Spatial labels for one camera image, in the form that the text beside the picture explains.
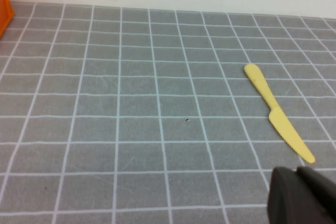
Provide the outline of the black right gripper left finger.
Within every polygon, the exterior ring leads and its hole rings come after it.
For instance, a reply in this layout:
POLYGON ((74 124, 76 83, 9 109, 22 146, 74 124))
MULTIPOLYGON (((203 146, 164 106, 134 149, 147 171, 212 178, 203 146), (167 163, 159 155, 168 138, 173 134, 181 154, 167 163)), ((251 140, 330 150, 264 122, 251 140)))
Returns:
POLYGON ((267 202, 270 223, 335 223, 297 174, 286 167, 272 171, 267 202))

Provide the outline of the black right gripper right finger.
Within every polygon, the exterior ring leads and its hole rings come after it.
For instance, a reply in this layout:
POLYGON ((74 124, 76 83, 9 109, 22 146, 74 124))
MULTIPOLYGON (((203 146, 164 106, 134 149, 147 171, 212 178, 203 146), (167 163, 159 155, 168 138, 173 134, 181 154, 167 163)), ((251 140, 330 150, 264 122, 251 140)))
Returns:
POLYGON ((329 215, 335 216, 335 183, 310 167, 298 167, 297 174, 329 215))

